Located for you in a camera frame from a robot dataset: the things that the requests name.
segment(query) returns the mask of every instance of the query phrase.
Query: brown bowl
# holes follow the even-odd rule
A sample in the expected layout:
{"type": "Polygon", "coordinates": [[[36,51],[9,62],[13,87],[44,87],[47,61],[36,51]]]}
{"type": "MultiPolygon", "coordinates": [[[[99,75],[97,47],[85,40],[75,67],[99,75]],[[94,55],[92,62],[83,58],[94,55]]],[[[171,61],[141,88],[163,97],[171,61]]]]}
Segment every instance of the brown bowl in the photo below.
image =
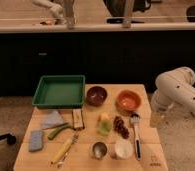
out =
{"type": "Polygon", "coordinates": [[[93,106],[101,106],[107,97],[107,91],[100,86],[91,87],[87,91],[86,101],[93,106]]]}
{"type": "Polygon", "coordinates": [[[141,105],[141,98],[133,91],[124,90],[118,95],[116,102],[121,109],[134,111],[141,105]]]}

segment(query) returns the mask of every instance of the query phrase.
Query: green tray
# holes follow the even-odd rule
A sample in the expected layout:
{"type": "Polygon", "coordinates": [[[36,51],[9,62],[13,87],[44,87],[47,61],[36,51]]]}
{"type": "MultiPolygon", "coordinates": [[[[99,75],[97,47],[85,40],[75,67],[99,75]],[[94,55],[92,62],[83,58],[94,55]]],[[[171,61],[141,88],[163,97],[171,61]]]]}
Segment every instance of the green tray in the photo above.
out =
{"type": "Polygon", "coordinates": [[[84,102],[85,76],[42,76],[32,104],[38,108],[80,108],[84,102]]]}

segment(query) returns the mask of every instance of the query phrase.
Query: orange bowl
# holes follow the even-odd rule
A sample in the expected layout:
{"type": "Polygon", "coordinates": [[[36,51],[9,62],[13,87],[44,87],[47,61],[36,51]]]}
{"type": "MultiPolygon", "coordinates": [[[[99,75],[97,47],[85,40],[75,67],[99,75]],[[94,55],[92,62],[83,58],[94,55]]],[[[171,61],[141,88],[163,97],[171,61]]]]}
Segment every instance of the orange bowl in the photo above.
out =
{"type": "Polygon", "coordinates": [[[121,109],[134,111],[141,105],[141,98],[133,91],[123,90],[118,95],[116,102],[121,109]]]}

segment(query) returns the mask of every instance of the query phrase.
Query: table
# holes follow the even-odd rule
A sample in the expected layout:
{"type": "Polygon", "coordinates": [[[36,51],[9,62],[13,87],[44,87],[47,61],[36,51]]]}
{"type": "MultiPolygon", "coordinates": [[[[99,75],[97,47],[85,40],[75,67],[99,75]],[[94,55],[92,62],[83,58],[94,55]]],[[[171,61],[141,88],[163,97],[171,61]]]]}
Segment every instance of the table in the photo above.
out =
{"type": "MultiPolygon", "coordinates": [[[[86,90],[99,84],[87,84],[86,90]]],[[[79,139],[75,143],[67,156],[63,166],[58,169],[57,165],[51,165],[50,161],[60,148],[62,143],[70,138],[74,131],[63,130],[58,136],[50,141],[47,136],[52,131],[45,130],[44,147],[41,151],[28,152],[29,137],[31,130],[40,129],[40,121],[47,115],[48,110],[34,109],[32,118],[24,136],[21,148],[19,150],[14,170],[15,171],[166,171],[168,170],[163,149],[156,128],[150,127],[151,108],[145,87],[142,84],[101,84],[108,92],[108,97],[101,107],[89,106],[86,103],[83,106],[83,117],[85,129],[79,132],[79,139]],[[140,161],[136,159],[135,153],[127,160],[119,160],[111,157],[115,140],[121,138],[120,135],[112,131],[109,136],[102,136],[97,133],[97,122],[99,114],[109,113],[112,117],[121,116],[125,121],[125,126],[129,128],[129,140],[134,143],[134,132],[129,124],[129,118],[120,113],[115,105],[117,95],[122,90],[132,90],[139,94],[142,99],[141,106],[137,112],[140,114],[140,139],[141,155],[140,161]],[[102,160],[97,160],[91,155],[91,147],[97,142],[102,141],[108,147],[108,153],[102,160]]],[[[72,123],[71,110],[59,110],[61,116],[72,123]]]]}

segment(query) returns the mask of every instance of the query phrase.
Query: fork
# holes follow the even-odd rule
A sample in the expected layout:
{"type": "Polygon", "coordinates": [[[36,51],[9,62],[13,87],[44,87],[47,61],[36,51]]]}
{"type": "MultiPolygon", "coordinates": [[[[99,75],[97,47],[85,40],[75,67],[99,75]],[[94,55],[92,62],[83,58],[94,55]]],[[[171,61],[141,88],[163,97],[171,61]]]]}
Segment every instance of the fork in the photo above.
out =
{"type": "Polygon", "coordinates": [[[68,154],[69,154],[69,151],[70,151],[72,145],[73,145],[74,143],[77,142],[78,137],[79,137],[79,134],[78,134],[78,133],[76,133],[76,134],[73,135],[73,137],[72,137],[72,143],[70,144],[70,147],[68,148],[68,150],[67,150],[66,153],[64,154],[63,158],[57,163],[57,167],[58,167],[58,168],[60,168],[60,167],[63,165],[63,163],[64,163],[66,157],[67,157],[68,154]]]}
{"type": "Polygon", "coordinates": [[[140,121],[140,116],[137,113],[132,113],[130,115],[130,124],[134,127],[134,133],[135,133],[134,139],[135,139],[135,152],[136,152],[137,160],[141,159],[139,121],[140,121]]]}

